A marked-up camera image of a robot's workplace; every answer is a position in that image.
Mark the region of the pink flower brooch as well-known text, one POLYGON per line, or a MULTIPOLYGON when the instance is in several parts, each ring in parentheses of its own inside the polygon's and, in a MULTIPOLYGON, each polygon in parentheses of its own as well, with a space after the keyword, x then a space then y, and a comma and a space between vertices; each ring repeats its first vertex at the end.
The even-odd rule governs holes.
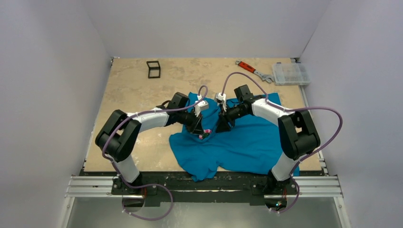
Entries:
POLYGON ((203 133, 199 135, 199 139, 203 140, 203 139, 207 138, 211 133, 212 133, 211 129, 205 129, 205 130, 203 130, 203 133))

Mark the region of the blue t-shirt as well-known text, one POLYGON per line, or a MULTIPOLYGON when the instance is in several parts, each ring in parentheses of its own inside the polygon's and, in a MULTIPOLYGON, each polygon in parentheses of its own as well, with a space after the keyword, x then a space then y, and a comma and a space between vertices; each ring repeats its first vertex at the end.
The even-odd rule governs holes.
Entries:
POLYGON ((267 174, 277 163, 282 149, 278 127, 253 115, 236 120, 229 132, 216 133, 220 108, 207 98, 202 126, 212 133, 205 139, 185 128, 169 137, 170 148, 179 164, 194 182, 211 179, 219 167, 228 171, 267 174))

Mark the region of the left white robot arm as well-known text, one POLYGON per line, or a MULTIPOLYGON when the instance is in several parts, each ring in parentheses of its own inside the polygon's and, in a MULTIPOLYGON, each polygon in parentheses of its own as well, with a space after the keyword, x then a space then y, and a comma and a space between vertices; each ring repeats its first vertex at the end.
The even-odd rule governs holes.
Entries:
POLYGON ((142 175, 131 153, 138 135, 175 123, 185 126, 191 134, 202 135, 202 111, 208 107, 208 102, 201 95, 191 102, 187 95, 177 92, 170 100, 148 111, 125 113, 118 109, 112 112, 99 131, 95 144, 124 180, 123 188, 129 194, 137 194, 143 184, 142 175))

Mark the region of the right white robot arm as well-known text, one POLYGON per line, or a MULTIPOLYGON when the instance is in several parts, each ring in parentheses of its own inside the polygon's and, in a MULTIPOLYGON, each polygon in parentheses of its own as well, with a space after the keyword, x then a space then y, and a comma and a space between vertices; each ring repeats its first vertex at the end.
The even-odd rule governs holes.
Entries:
POLYGON ((307 110, 288 111, 271 103, 264 95, 254 95, 247 85, 234 90, 238 104, 229 107, 226 95, 217 93, 214 100, 219 104, 216 132, 228 132, 236 119, 247 115, 263 118, 278 127, 282 154, 267 174, 266 187, 279 193, 290 182, 299 159, 310 155, 320 145, 320 138, 312 117, 307 110))

